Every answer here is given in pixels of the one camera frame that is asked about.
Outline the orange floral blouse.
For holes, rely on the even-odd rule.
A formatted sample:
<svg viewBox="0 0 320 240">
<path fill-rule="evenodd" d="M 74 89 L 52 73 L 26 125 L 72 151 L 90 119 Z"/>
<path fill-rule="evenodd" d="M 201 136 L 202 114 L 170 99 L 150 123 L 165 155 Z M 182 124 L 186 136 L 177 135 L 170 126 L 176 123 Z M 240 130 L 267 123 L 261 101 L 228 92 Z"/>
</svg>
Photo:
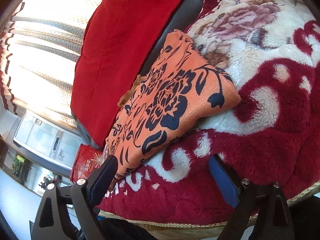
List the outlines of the orange floral blouse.
<svg viewBox="0 0 320 240">
<path fill-rule="evenodd" d="M 140 83 L 124 96 L 106 138 L 118 160 L 109 189 L 202 118 L 233 109 L 241 101 L 231 77 L 202 57 L 193 40 L 175 30 Z"/>
</svg>

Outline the red snack gift box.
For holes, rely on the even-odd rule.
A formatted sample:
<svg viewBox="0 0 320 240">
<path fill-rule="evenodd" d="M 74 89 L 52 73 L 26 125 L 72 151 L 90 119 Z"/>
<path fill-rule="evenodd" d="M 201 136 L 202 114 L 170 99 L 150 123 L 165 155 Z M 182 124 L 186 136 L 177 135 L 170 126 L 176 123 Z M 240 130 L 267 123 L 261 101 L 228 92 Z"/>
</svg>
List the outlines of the red snack gift box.
<svg viewBox="0 0 320 240">
<path fill-rule="evenodd" d="M 70 181 L 76 183 L 79 179 L 87 179 L 103 162 L 103 153 L 100 150 L 81 144 L 72 166 Z"/>
</svg>

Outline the silver refrigerator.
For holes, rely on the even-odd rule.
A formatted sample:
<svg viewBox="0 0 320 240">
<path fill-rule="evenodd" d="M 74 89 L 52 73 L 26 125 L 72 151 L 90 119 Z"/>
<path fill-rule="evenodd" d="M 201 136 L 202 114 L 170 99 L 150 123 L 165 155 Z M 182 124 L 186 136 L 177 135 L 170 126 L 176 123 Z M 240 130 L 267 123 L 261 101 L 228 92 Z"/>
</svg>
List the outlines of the silver refrigerator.
<svg viewBox="0 0 320 240">
<path fill-rule="evenodd" d="M 83 139 L 64 128 L 26 110 L 13 141 L 38 156 L 61 175 L 69 177 Z"/>
</svg>

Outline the dotted cream curtain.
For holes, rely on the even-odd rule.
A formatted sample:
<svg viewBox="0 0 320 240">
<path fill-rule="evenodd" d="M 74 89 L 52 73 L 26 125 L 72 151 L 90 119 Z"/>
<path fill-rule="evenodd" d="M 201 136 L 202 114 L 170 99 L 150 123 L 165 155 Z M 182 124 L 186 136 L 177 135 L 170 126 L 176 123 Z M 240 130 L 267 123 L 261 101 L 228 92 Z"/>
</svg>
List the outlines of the dotted cream curtain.
<svg viewBox="0 0 320 240">
<path fill-rule="evenodd" d="M 7 111 L 25 110 L 76 132 L 71 114 L 75 65 L 86 26 L 102 0 L 22 0 L 1 38 L 1 94 Z"/>
</svg>

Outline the red quilted blanket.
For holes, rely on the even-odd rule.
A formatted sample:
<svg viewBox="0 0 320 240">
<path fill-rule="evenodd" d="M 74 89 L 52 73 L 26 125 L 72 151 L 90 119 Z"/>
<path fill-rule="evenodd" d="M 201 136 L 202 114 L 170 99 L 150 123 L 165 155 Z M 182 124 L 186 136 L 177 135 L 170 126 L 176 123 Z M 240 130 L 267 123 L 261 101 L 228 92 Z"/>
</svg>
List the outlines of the red quilted blanket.
<svg viewBox="0 0 320 240">
<path fill-rule="evenodd" d="M 71 111 L 104 145 L 149 51 L 182 0 L 102 0 L 90 18 L 75 66 Z"/>
</svg>

